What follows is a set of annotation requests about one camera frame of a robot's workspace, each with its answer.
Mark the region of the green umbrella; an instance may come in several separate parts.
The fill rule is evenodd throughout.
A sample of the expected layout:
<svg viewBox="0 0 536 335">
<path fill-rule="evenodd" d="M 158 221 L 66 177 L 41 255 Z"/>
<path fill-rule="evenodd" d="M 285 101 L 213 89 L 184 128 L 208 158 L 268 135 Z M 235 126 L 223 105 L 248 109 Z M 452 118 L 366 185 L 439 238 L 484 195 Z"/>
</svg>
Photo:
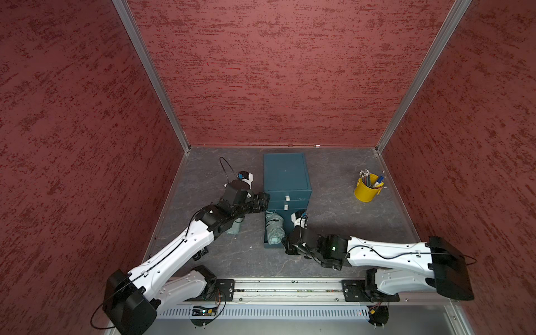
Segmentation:
<svg viewBox="0 0 536 335">
<path fill-rule="evenodd" d="M 284 220 L 278 213 L 267 212 L 265 215 L 266 237 L 269 245 L 280 244 L 286 236 L 283 229 Z"/>
<path fill-rule="evenodd" d="M 240 233 L 240 228 L 241 228 L 243 221 L 244 221 L 244 217 L 234 220 L 233 224 L 226 231 L 226 233 L 229 235 L 238 235 Z"/>
</svg>

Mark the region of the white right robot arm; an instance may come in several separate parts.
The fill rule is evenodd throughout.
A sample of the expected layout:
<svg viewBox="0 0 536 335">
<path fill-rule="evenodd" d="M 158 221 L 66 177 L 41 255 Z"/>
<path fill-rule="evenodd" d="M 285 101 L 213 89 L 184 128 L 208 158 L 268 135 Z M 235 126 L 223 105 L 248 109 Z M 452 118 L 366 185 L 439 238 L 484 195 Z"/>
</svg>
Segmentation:
<svg viewBox="0 0 536 335">
<path fill-rule="evenodd" d="M 288 255 L 302 255 L 323 268 L 367 268 L 364 293 L 372 302 L 393 300 L 406 292 L 436 292 L 458 301 L 475 298 L 466 256 L 442 237 L 397 244 L 322 236 L 297 226 L 282 243 Z"/>
</svg>

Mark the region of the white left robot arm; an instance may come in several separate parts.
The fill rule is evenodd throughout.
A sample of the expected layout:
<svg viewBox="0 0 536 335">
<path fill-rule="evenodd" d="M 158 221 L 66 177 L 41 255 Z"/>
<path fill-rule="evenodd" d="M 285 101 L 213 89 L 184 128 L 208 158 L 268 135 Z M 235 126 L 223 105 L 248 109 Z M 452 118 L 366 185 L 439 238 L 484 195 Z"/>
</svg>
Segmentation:
<svg viewBox="0 0 536 335">
<path fill-rule="evenodd" d="M 201 296 L 214 277 L 205 268 L 176 280 L 171 279 L 173 274 L 229 230 L 237 219 L 266 211 L 269 200 L 264 192 L 254 193 L 250 181 L 226 184 L 220 200 L 194 213 L 186 230 L 165 248 L 129 272 L 118 269 L 112 273 L 99 309 L 120 334 L 145 333 L 160 310 Z"/>
</svg>

